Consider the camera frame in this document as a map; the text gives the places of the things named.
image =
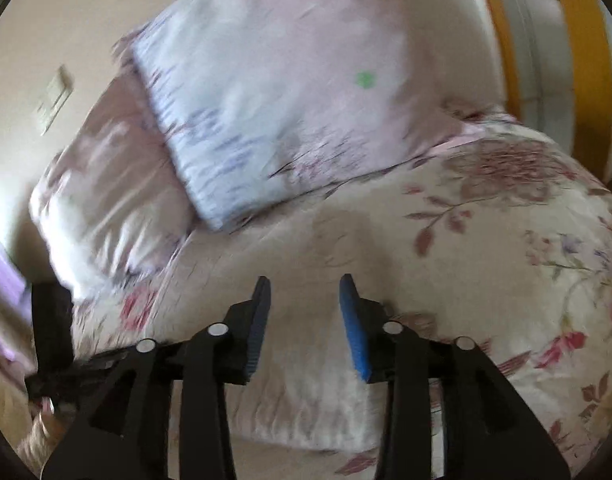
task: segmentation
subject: blue rubber tip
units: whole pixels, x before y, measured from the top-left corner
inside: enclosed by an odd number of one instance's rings
[[[346,338],[355,370],[363,381],[368,382],[372,375],[372,367],[368,359],[368,339],[357,314],[360,302],[361,298],[352,277],[350,274],[344,275],[339,283],[339,306],[346,327]]]

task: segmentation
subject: silver screw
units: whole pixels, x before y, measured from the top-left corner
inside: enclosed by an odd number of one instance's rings
[[[455,344],[457,345],[457,348],[461,348],[462,350],[473,350],[475,346],[477,346],[470,337],[466,336],[458,337],[455,340]]]
[[[387,321],[382,326],[382,330],[384,330],[384,332],[387,334],[397,335],[402,333],[402,331],[404,330],[404,326],[401,323],[398,323],[397,321]]]
[[[224,323],[214,323],[208,327],[208,333],[212,336],[218,337],[228,332],[228,325]]]
[[[135,348],[140,354],[147,354],[148,352],[152,352],[157,346],[157,343],[153,339],[142,339],[137,343]]]

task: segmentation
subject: pillowcase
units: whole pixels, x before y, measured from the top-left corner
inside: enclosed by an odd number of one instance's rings
[[[459,133],[387,0],[177,0],[131,34],[177,173],[219,229]]]
[[[75,300],[163,269],[193,222],[139,84],[131,72],[113,80],[30,199],[55,274]]]

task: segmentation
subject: black object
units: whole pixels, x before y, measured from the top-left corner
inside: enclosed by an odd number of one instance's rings
[[[388,383],[376,480],[431,478],[431,378],[442,385],[445,479],[570,479],[547,432],[472,339],[420,338],[361,298],[350,274],[339,298],[358,371],[368,383]]]
[[[224,383],[246,384],[256,370],[269,307],[270,282],[261,277],[251,300],[187,342],[159,346],[145,339],[27,378],[31,399],[80,406],[42,480],[166,479],[174,380],[184,380],[180,476],[234,480]]]

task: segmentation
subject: yellow stripe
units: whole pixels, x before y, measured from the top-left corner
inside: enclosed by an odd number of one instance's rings
[[[612,55],[599,0],[561,0],[573,54],[573,156],[606,176],[612,144]]]
[[[506,19],[502,0],[486,0],[490,17],[497,32],[499,49],[502,55],[504,76],[506,77],[506,109],[515,117],[522,118],[522,102],[519,93],[519,78],[515,62],[515,47],[510,32],[510,25]]]

